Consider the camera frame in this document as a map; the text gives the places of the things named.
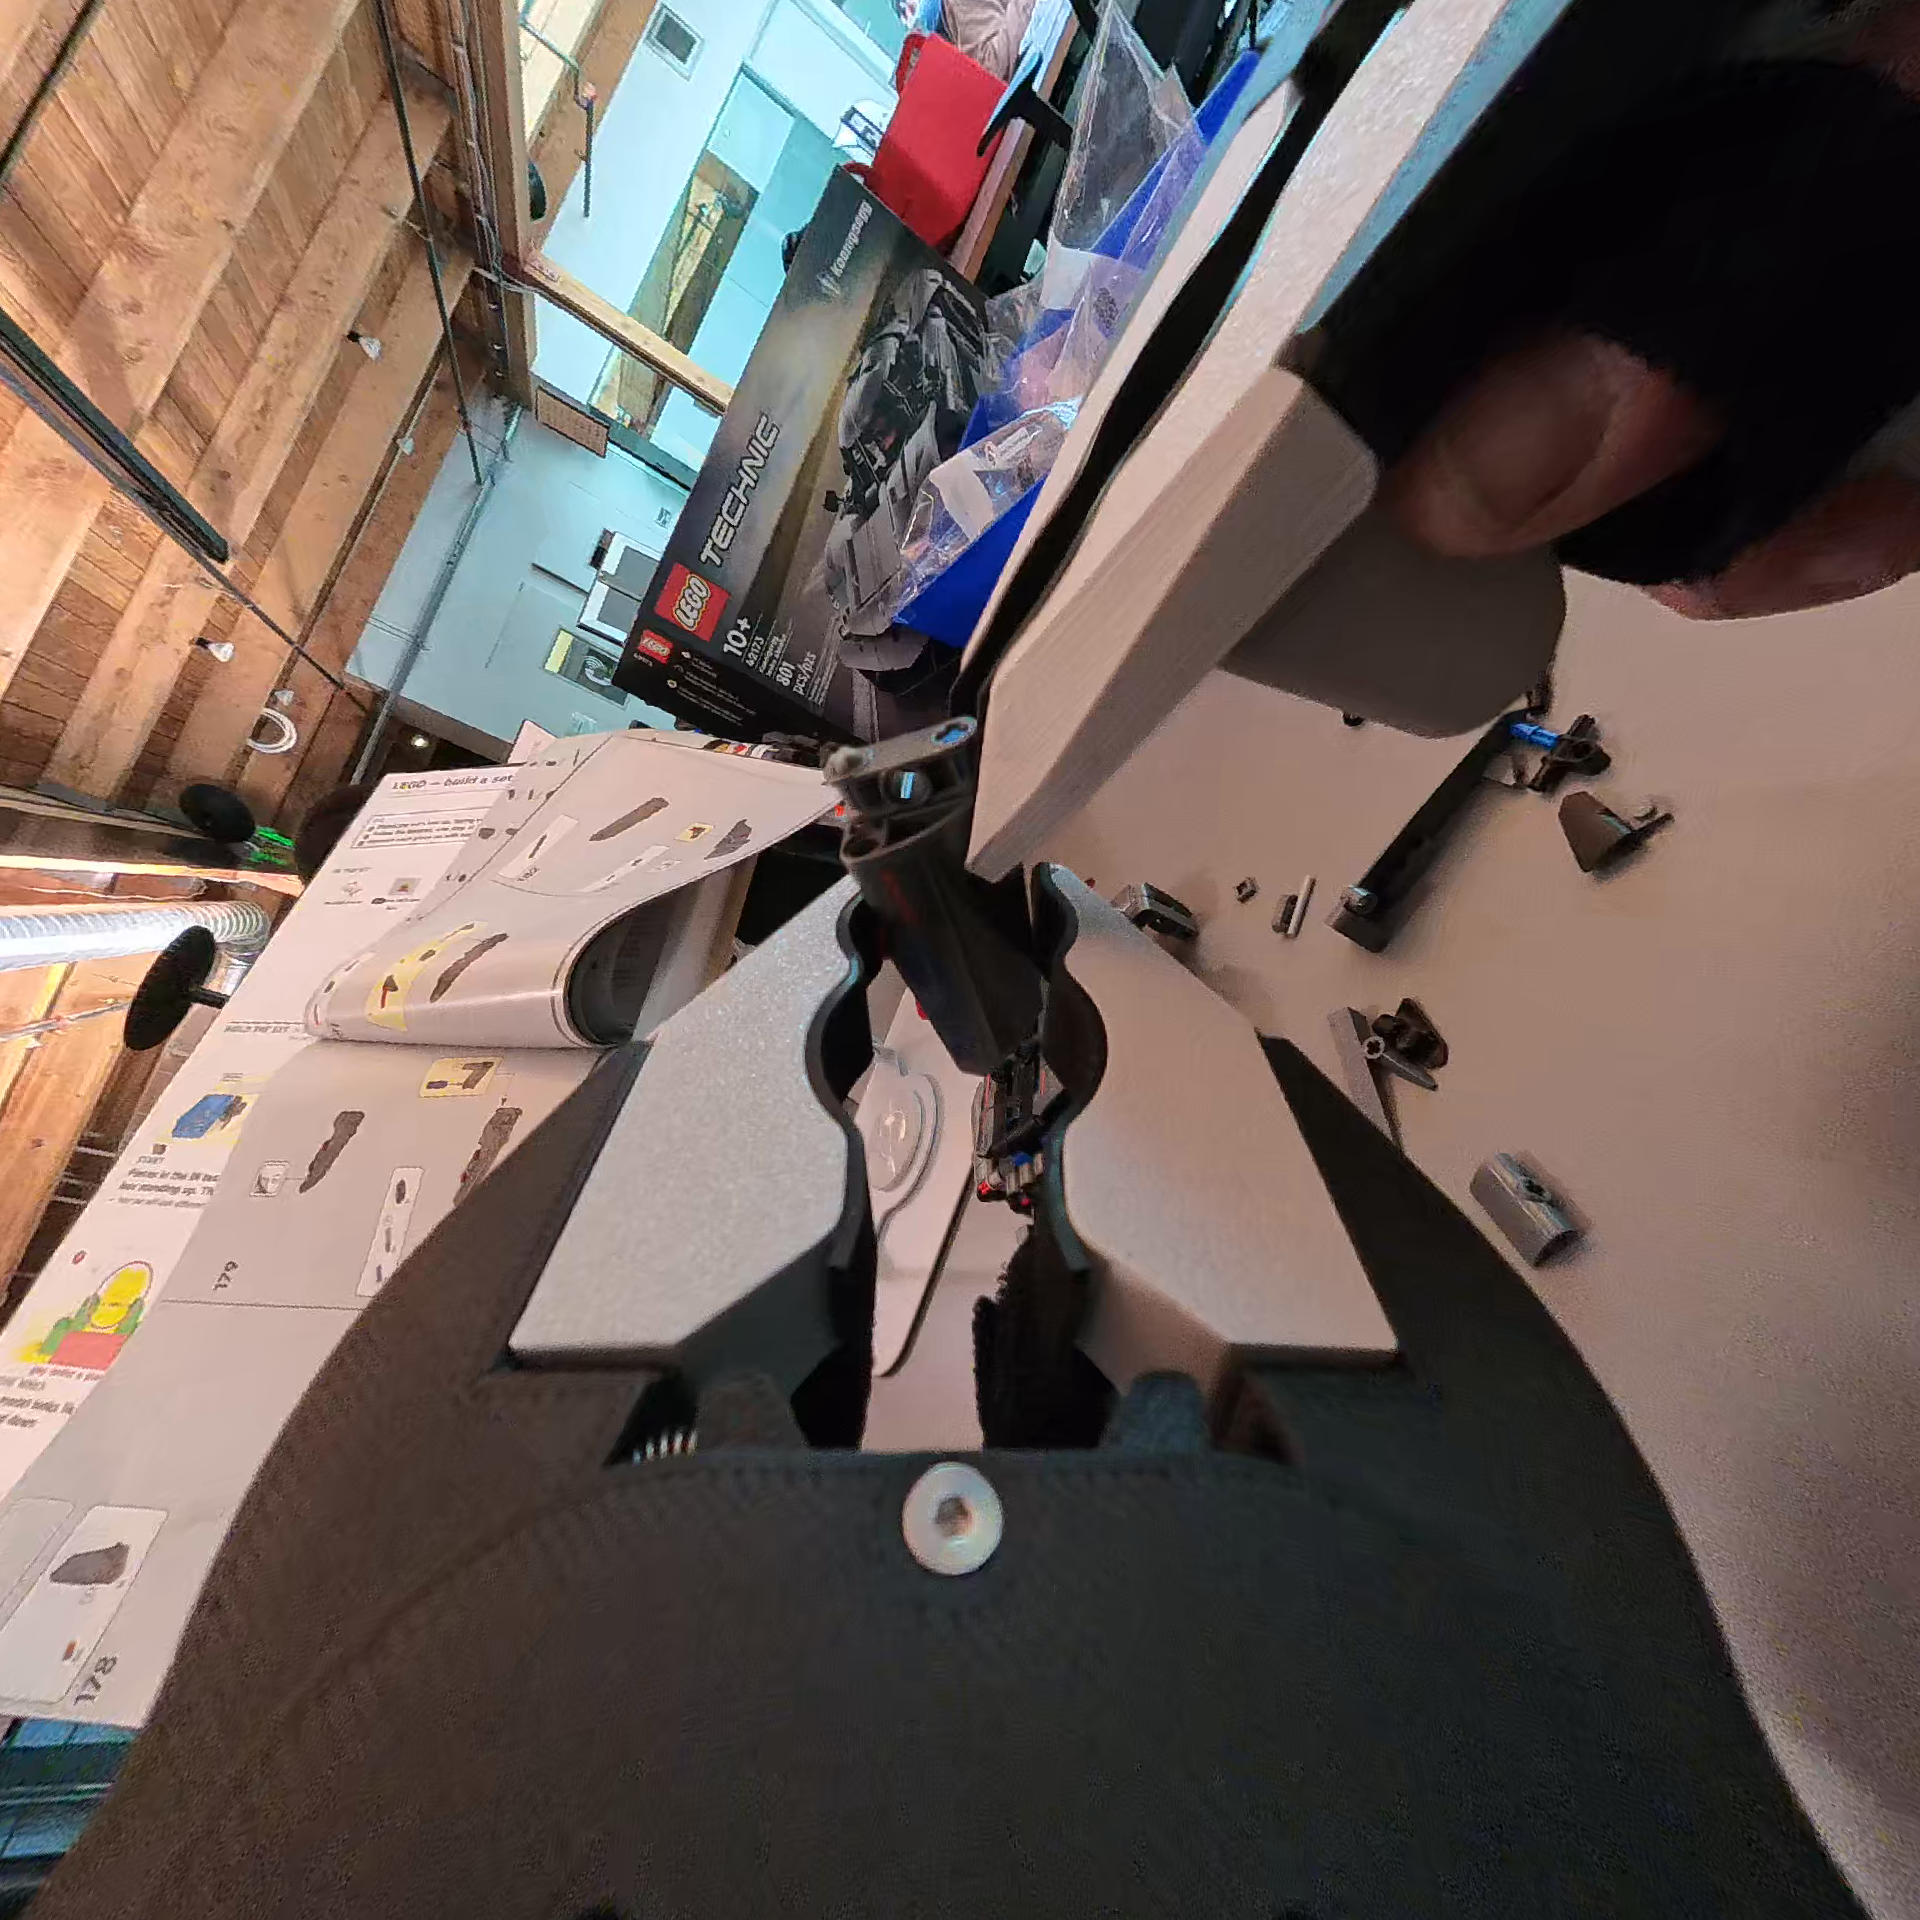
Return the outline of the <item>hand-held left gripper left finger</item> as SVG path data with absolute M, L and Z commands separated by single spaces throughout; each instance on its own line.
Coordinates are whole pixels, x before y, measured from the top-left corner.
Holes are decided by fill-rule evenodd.
M 818 1448 L 872 1391 L 876 1227 L 850 1095 L 879 935 L 852 879 L 638 1047 L 512 1329 L 539 1368 L 620 1361 L 700 1395 L 766 1378 Z

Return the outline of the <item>dark grey lego wedge panel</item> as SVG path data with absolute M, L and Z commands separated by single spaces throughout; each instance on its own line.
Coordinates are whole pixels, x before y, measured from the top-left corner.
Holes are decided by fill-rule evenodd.
M 835 750 L 842 857 L 906 987 L 962 1071 L 989 1074 L 1035 1030 L 1043 970 L 1020 877 L 968 870 L 976 719 Z

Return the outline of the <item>black lego set box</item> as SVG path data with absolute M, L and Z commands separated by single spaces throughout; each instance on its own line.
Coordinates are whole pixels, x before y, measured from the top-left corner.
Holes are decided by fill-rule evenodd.
M 615 682 L 731 739 L 856 745 L 944 719 L 957 643 L 896 622 L 906 534 L 989 361 L 973 283 L 832 171 L 635 590 Z

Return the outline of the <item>lego instruction booklet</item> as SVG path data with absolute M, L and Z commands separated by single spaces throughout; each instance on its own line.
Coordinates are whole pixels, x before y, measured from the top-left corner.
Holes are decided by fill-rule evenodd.
M 4 1720 L 139 1725 L 236 1509 L 360 1310 L 722 967 L 823 774 L 578 735 L 394 774 L 4 1329 Z

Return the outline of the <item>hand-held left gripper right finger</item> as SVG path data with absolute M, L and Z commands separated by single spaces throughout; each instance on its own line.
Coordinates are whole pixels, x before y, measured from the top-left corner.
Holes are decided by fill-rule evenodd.
M 992 1448 L 1087 1448 L 1141 1382 L 1216 1432 L 1263 1368 L 1380 1370 L 1398 1342 L 1255 1023 L 1066 865 L 1043 959 L 1029 1225 L 976 1303 Z

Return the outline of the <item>dark grey lego fin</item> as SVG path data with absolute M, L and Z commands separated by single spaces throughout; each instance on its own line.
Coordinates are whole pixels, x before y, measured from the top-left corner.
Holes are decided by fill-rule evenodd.
M 1574 790 L 1559 800 L 1556 823 L 1574 865 L 1597 877 L 1637 857 L 1672 823 L 1672 811 L 1661 801 L 1616 806 L 1592 790 Z

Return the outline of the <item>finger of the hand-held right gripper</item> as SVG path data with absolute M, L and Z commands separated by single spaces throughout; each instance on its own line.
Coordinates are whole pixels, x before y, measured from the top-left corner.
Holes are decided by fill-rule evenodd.
M 968 640 L 954 701 L 1122 667 L 1176 698 L 1375 543 L 1380 458 L 1311 383 L 1311 326 L 1398 211 L 1416 5 L 1298 6 L 1142 277 Z
M 1198 682 L 1415 735 L 1496 718 L 1552 669 L 1544 551 L 1442 560 L 1382 515 L 1386 454 L 1311 347 L 1567 5 L 1285 5 L 1172 201 L 967 647 L 967 865 L 1032 859 Z

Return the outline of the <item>white book stand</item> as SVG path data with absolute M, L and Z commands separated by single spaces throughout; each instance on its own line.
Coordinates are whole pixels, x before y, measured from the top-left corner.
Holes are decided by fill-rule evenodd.
M 973 1190 L 978 1091 L 903 991 L 854 1102 L 876 1231 L 876 1378 L 906 1363 Z

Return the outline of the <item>lego car model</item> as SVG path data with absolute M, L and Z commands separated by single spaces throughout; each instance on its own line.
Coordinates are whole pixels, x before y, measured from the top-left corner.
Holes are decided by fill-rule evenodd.
M 1032 1213 L 1046 1111 L 1056 1095 L 1058 1081 L 1044 1065 L 1040 1039 L 1026 1039 L 980 1081 L 973 1105 L 978 1201 Z

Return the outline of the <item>red chair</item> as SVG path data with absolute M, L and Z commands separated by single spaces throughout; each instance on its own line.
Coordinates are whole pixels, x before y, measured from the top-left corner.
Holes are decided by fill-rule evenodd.
M 896 64 L 896 106 L 872 159 L 848 169 L 935 250 L 967 223 L 989 162 L 978 152 L 1005 80 L 936 32 L 910 32 Z

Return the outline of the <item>black lego connector blue pin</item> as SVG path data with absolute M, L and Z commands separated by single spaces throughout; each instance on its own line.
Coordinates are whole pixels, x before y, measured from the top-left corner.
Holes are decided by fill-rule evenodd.
M 1566 727 L 1510 712 L 1507 718 L 1509 759 L 1512 761 L 1512 786 L 1536 795 L 1550 795 L 1567 779 L 1596 779 L 1611 767 L 1613 755 L 1590 712 L 1580 712 Z

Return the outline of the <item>person's right hand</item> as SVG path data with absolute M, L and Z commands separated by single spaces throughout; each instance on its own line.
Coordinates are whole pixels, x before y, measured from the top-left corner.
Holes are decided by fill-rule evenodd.
M 1552 549 L 1693 619 L 1916 573 L 1916 5 L 1819 5 L 1564 159 L 1429 345 L 1382 480 L 1437 555 Z

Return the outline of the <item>long dark grey lego beam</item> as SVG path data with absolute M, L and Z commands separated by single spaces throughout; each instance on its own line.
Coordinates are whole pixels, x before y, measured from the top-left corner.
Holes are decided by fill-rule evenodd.
M 1452 829 L 1487 786 L 1494 761 L 1512 746 L 1517 719 L 1509 711 L 1482 730 L 1374 863 L 1339 890 L 1327 912 L 1334 935 L 1367 952 L 1382 952 L 1395 942 Z

